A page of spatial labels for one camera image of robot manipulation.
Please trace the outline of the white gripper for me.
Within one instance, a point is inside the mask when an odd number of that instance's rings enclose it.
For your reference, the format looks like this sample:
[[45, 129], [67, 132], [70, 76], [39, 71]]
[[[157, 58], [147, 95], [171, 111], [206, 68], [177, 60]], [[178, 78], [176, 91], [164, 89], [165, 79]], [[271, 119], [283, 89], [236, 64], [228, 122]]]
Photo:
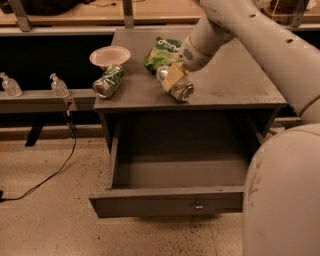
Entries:
[[167, 74], [161, 85], [166, 92], [177, 84], [185, 76], [185, 68], [190, 72], [199, 71], [212, 59], [211, 55], [201, 53], [191, 42], [188, 36], [179, 49], [179, 60], [166, 68]]

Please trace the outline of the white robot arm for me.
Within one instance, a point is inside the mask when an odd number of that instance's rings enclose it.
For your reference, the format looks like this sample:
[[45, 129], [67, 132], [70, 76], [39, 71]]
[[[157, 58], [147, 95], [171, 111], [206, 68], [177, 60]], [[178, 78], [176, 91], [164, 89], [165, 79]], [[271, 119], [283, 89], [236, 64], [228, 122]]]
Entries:
[[162, 82], [171, 90], [238, 38], [303, 123], [268, 139], [248, 168], [243, 256], [320, 256], [320, 50], [252, 0], [197, 0], [204, 14]]

